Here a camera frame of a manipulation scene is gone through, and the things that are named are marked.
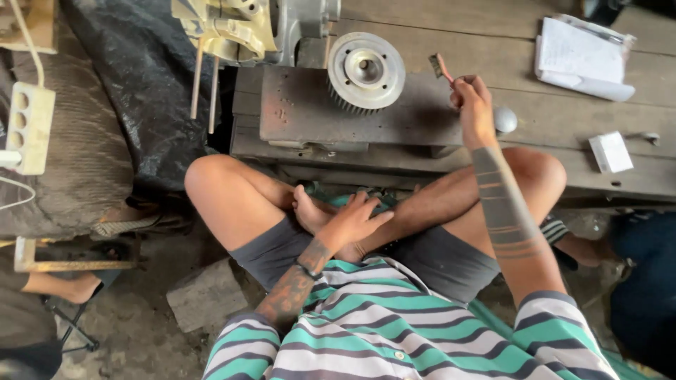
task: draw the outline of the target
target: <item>bracelet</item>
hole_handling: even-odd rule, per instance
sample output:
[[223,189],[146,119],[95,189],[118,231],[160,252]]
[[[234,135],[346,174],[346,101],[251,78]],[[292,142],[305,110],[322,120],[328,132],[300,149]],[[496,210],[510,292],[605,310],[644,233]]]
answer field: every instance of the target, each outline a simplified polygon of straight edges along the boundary
[[324,274],[321,272],[319,273],[312,272],[310,269],[307,269],[305,266],[301,265],[298,262],[298,258],[293,259],[293,265],[297,266],[298,269],[302,270],[303,273],[305,273],[308,277],[314,280],[314,282],[321,280],[322,277],[324,276]]

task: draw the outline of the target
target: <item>electrical outlet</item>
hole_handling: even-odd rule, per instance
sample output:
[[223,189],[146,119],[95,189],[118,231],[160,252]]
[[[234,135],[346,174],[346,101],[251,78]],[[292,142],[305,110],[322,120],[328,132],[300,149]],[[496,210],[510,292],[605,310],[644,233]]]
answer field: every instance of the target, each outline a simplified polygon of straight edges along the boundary
[[22,175],[45,172],[51,118],[56,93],[24,82],[12,87],[5,150],[17,151],[21,161],[9,168]]

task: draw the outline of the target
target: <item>metal plate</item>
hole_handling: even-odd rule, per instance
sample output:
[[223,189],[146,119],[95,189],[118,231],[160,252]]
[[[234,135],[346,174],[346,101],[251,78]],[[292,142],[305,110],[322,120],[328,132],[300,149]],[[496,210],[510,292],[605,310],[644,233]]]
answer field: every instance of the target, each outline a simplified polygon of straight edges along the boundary
[[329,96],[327,71],[269,66],[263,77],[260,138],[265,141],[462,145],[448,82],[408,74],[404,92],[383,111],[357,116]]

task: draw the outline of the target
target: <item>forearm tattoo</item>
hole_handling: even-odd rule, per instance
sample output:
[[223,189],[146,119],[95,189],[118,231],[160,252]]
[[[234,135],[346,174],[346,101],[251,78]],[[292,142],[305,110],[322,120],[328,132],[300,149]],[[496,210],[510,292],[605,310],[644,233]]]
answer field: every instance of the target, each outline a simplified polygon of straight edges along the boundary
[[[326,266],[331,256],[332,253],[322,241],[313,239],[298,258],[298,263],[313,272],[319,272]],[[263,314],[280,332],[288,333],[313,284],[314,281],[302,270],[292,266],[258,305],[256,312]]]
[[476,149],[472,159],[496,258],[513,260],[543,253],[547,247],[538,239],[540,230],[499,148]]

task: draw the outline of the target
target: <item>workbench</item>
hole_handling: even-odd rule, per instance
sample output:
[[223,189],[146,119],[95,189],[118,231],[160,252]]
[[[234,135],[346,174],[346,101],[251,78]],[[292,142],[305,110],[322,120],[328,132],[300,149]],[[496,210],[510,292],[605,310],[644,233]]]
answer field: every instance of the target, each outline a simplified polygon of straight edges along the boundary
[[[479,74],[494,105],[518,116],[518,128],[500,138],[504,147],[528,146],[557,157],[568,174],[567,197],[676,199],[676,20],[628,7],[612,28],[637,37],[625,83],[636,88],[625,103],[555,87],[533,73],[541,20],[578,15],[570,0],[343,0],[337,36],[376,34],[401,54],[407,73],[432,73],[427,57],[444,56],[451,75]],[[327,44],[303,40],[299,66],[321,68]],[[293,179],[411,189],[463,165],[456,155],[432,158],[429,147],[371,143],[366,152],[317,146],[271,146],[260,138],[264,68],[240,68],[233,114],[231,154],[274,166]],[[601,174],[590,137],[620,131],[653,132],[659,146],[627,141],[634,169]]]

